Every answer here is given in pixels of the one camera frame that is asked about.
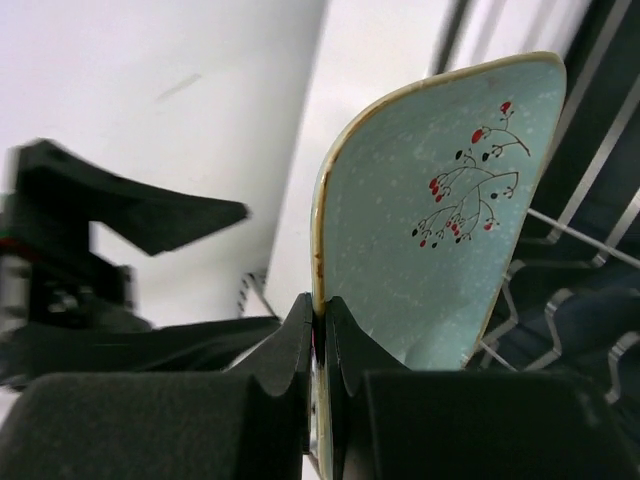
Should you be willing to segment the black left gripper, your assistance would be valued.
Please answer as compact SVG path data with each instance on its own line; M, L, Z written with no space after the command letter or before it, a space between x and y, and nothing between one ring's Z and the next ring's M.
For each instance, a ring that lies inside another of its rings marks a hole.
M149 256L249 217L241 202L139 183L41 139L16 149L19 198L1 238L1 383L49 374L216 371L280 325L258 316L157 328L135 311L133 272L89 247L100 222Z

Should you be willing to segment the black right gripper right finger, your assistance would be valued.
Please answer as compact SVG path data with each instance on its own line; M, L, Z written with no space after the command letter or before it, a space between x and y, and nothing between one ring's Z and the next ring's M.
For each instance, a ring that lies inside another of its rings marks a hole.
M427 372L371 339L340 298L326 307L337 479L635 479L606 405L570 375Z

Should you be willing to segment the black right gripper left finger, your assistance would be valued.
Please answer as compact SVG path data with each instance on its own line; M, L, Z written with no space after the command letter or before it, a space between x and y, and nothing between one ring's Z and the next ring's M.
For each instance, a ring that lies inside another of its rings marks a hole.
M308 448L312 308L298 296L224 372L58 373L1 429L5 479L298 479Z

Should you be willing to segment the light green rectangular plate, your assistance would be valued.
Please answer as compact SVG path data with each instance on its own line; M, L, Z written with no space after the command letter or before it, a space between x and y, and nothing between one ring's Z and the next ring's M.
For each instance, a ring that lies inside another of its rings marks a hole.
M328 306L413 370L458 370L485 332L548 161L560 57L517 54L416 81L339 134L311 213L320 476L336 477Z

